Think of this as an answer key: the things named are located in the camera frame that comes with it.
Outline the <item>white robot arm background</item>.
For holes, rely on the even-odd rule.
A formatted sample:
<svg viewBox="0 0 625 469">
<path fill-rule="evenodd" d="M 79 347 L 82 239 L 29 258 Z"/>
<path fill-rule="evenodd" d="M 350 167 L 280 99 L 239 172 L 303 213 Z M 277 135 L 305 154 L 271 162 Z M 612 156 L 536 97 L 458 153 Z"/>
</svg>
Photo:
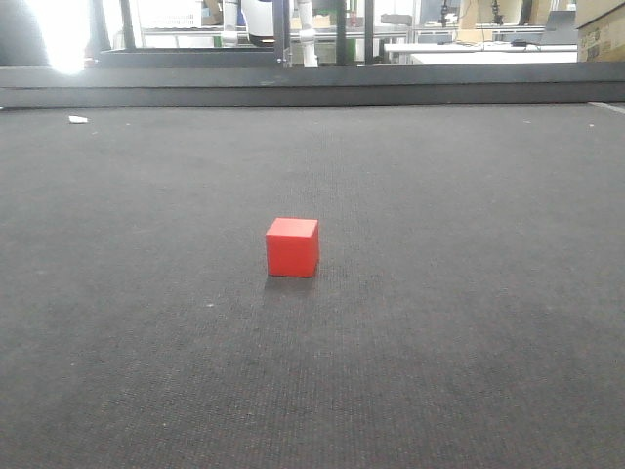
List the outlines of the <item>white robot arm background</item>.
<svg viewBox="0 0 625 469">
<path fill-rule="evenodd" d="M 297 1 L 301 22 L 299 39 L 303 50 L 304 67 L 317 68 L 318 58 L 315 53 L 315 30 L 313 27 L 313 5 L 311 0 Z"/>
</svg>

